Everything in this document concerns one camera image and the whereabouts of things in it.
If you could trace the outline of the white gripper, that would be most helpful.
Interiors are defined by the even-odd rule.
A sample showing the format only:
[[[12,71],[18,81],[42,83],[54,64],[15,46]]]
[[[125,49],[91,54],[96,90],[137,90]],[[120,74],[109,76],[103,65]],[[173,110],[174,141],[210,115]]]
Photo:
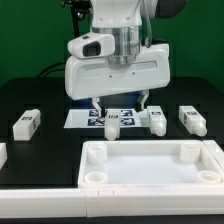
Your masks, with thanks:
[[[141,91],[136,110],[143,111],[148,89],[165,87],[170,82],[168,57],[168,44],[143,46],[136,61],[126,65],[110,66],[105,58],[79,60],[71,56],[65,69],[66,93],[73,100],[92,98],[98,117],[104,118],[106,110],[100,106],[99,97]]]

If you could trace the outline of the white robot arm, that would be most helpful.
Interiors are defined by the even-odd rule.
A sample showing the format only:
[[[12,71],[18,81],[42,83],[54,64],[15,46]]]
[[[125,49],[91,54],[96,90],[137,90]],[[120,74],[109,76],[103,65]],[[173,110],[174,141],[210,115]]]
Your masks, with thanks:
[[[90,98],[99,116],[102,96],[138,91],[144,104],[149,91],[170,81],[169,45],[141,27],[152,18],[172,18],[188,0],[89,0],[90,32],[68,43],[65,89],[74,100]]]

